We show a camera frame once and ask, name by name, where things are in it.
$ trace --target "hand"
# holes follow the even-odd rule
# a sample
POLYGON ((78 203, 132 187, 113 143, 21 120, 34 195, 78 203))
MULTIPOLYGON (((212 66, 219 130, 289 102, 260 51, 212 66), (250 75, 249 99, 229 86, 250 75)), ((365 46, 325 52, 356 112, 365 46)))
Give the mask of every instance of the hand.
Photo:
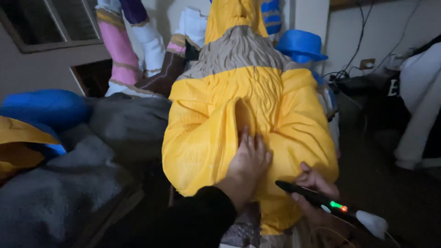
MULTIPOLYGON (((298 186, 310 188, 331 199, 338 200, 340 198, 337 186, 327 183, 317 171, 311 169, 311 167, 305 162, 301 162, 300 167, 303 172, 294 181, 298 186)), ((349 236, 349 227, 346 223, 333 217, 321 208, 312 206, 305 197, 300 194, 292 193, 291 197, 302 209, 313 229, 317 227, 325 227, 340 233, 343 237, 349 236)), ((334 245, 339 245, 344 242, 343 239, 330 231, 325 230, 325 232, 320 233, 327 237, 330 242, 334 243, 334 245)))
POLYGON ((245 127, 236 155, 228 165, 227 175, 215 186, 220 188, 233 202, 238 213, 249 203, 259 179, 273 160, 263 138, 250 136, 245 127))

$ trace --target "electrical outlet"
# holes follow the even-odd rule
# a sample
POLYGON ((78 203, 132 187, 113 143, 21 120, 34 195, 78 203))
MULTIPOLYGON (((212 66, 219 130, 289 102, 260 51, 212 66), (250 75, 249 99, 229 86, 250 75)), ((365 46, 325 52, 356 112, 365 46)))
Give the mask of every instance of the electrical outlet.
POLYGON ((373 69, 375 65, 375 59, 366 59, 360 61, 360 70, 373 69))

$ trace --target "yellow fabric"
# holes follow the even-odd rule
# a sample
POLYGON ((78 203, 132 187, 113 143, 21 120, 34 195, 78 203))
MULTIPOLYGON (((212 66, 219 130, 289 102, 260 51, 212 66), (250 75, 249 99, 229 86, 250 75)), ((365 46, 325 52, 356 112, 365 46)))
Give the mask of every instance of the yellow fabric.
POLYGON ((219 39, 230 27, 238 25, 251 26, 256 34, 268 37, 260 11, 260 1, 213 0, 207 21, 205 44, 219 39))
POLYGON ((38 128, 0 116, 0 184, 19 170, 35 167, 43 161, 43 155, 28 148, 24 142, 59 144, 38 128))
MULTIPOLYGON (((230 2, 250 6, 245 4, 247 0, 214 0, 208 20, 212 28, 207 28, 206 33, 208 42, 230 27, 215 25, 220 22, 216 20, 216 8, 221 2, 228 3, 223 8, 235 6, 230 2)), ((282 72, 260 66, 176 81, 170 94, 173 104, 162 147, 167 178, 184 196, 220 181, 236 154, 238 130, 247 125, 253 134, 262 134, 274 151, 273 163, 254 199, 260 203, 261 234, 280 234, 302 214, 274 182, 293 180, 301 173, 301 161, 317 169, 329 182, 338 176, 334 144, 316 86, 309 70, 282 72)))

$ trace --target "window frame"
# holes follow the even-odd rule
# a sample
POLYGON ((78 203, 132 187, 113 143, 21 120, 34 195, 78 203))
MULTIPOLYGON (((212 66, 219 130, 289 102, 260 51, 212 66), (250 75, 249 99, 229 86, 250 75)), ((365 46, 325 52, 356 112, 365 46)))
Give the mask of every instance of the window frame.
POLYGON ((12 25, 11 21, 9 20, 6 13, 3 11, 2 7, 0 7, 0 21, 2 22, 4 28, 11 36, 12 40, 14 41, 15 45, 18 47, 21 53, 37 53, 37 52, 45 52, 49 50, 54 49, 61 49, 61 48, 69 48, 69 47, 78 47, 78 46, 84 46, 84 45, 96 45, 96 44, 103 44, 102 36, 100 29, 98 27, 97 20, 93 17, 92 9, 90 9, 88 3, 86 0, 81 0, 81 3, 83 4, 84 10, 87 14, 87 17, 89 18, 90 23, 92 24, 93 30, 95 31, 95 34, 97 36, 97 39, 93 40, 86 40, 86 41, 73 41, 71 40, 69 33, 66 30, 66 27, 64 26, 63 22, 61 21, 60 16, 58 15, 57 10, 55 9, 53 5, 52 0, 42 0, 45 5, 46 9, 50 13, 52 20, 55 23, 55 26, 58 29, 58 32, 60 33, 60 36, 64 41, 62 42, 55 42, 55 43, 47 43, 47 44, 38 44, 38 45, 27 45, 23 42, 20 34, 15 30, 14 26, 12 25))

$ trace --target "green light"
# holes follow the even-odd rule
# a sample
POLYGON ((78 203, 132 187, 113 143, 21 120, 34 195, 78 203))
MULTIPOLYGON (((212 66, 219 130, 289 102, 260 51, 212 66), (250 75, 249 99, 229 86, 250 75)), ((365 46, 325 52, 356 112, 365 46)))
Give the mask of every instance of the green light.
POLYGON ((331 205, 331 207, 338 207, 338 208, 342 208, 342 207, 343 207, 343 205, 340 205, 340 204, 338 204, 338 203, 336 203, 336 202, 334 202, 334 201, 332 201, 332 202, 330 203, 330 205, 331 205))

